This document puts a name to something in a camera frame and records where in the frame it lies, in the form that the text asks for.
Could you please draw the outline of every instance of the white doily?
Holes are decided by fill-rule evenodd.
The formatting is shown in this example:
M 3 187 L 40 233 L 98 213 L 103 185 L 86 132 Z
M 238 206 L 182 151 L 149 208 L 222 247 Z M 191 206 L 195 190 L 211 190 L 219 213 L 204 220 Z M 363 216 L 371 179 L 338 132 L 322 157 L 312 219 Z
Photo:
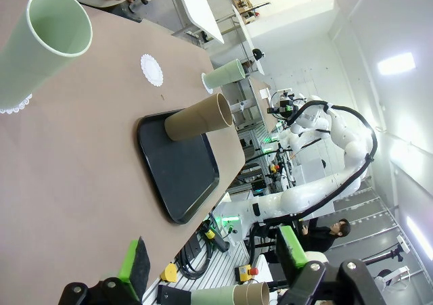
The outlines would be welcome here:
M 214 93 L 214 89 L 210 89 L 208 88 L 208 86 L 206 85 L 206 82 L 204 82 L 204 76 L 206 75 L 206 73 L 202 73 L 202 82 L 204 85 L 204 88 L 206 89 L 206 91 L 208 91 L 209 94 Z
M 151 55 L 141 56 L 141 69 L 147 80 L 156 87 L 160 87 L 164 81 L 164 76 L 160 64 Z
M 24 99 L 23 102 L 21 102 L 20 104 L 18 104 L 16 107 L 14 107 L 12 109 L 0 109 L 0 114 L 12 114 L 14 112 L 17 113 L 18 111 L 23 110 L 24 107 L 26 105 L 28 105 L 31 98 L 32 98 L 32 95 L 30 94 L 26 99 Z

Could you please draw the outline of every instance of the fluorescent light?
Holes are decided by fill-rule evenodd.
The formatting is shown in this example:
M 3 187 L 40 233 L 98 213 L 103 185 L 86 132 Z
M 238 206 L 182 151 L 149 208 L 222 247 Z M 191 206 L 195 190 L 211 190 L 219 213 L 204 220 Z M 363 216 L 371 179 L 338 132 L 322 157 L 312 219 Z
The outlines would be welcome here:
M 415 67 L 412 53 L 402 53 L 401 55 L 382 60 L 378 63 L 379 72 L 382 75 L 403 73 Z
M 412 221 L 412 219 L 408 216 L 407 217 L 407 225 L 412 230 L 412 233 L 417 238 L 419 244 L 421 244 L 422 248 L 424 249 L 424 252 L 427 254 L 428 258 L 430 260 L 433 260 L 433 249 L 432 246 L 428 243 L 426 237 L 424 234 L 420 231 L 418 226 Z

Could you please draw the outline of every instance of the man with black hair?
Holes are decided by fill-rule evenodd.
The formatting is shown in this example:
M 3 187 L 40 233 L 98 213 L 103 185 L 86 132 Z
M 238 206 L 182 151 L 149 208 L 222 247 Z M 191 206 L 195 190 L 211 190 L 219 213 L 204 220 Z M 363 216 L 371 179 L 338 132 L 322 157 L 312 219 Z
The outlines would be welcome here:
M 317 219 L 310 220 L 308 227 L 303 226 L 298 234 L 299 243 L 304 251 L 322 252 L 328 251 L 335 240 L 347 236 L 350 233 L 350 223 L 342 218 L 331 227 L 317 227 Z M 269 231 L 268 237 L 275 239 L 276 229 Z M 275 251 L 263 253 L 269 263 L 278 263 Z

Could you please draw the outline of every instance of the tabletop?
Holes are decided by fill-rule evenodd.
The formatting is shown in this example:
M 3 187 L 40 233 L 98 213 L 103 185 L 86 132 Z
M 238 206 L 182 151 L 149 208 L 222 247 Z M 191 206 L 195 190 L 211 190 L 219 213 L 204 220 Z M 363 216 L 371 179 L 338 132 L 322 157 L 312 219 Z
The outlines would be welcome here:
M 220 43 L 224 43 L 207 0 L 182 0 L 182 4 L 192 24 L 210 34 Z
M 0 0 L 0 48 L 27 1 Z M 57 304 L 70 282 L 94 286 L 117 274 L 140 235 L 155 280 L 245 162 L 233 126 L 209 133 L 219 185 L 186 225 L 170 222 L 139 159 L 135 126 L 208 97 L 200 75 L 212 70 L 209 57 L 152 26 L 85 9 L 88 52 L 24 110 L 0 114 L 0 304 Z M 162 68 L 159 88 L 141 71 L 144 53 Z
M 254 98 L 257 101 L 258 110 L 260 111 L 260 115 L 263 119 L 263 123 L 265 124 L 266 130 L 268 133 L 271 133 L 275 126 L 277 125 L 278 119 L 274 118 L 271 114 L 267 113 L 267 108 L 270 107 L 267 99 L 262 99 L 260 96 L 260 90 L 266 89 L 270 87 L 268 84 L 254 78 L 253 76 L 248 77 L 248 81 L 250 82 L 250 86 L 252 89 L 252 93 L 254 94 Z
M 251 56 L 253 56 L 252 50 L 254 49 L 254 43 L 252 43 L 250 33 L 248 32 L 248 29 L 246 28 L 246 25 L 244 24 L 244 19 L 242 18 L 239 11 L 237 10 L 237 8 L 234 5 L 232 5 L 231 8 L 232 8 L 233 12 L 235 13 L 235 16 L 237 18 L 237 21 L 239 22 L 239 25 L 241 26 L 241 30 L 245 36 L 245 40 L 248 43 L 248 46 L 250 47 Z M 263 70 L 263 67 L 262 67 L 260 60 L 254 60 L 254 64 L 257 66 L 257 70 L 262 75 L 265 75 L 265 71 Z

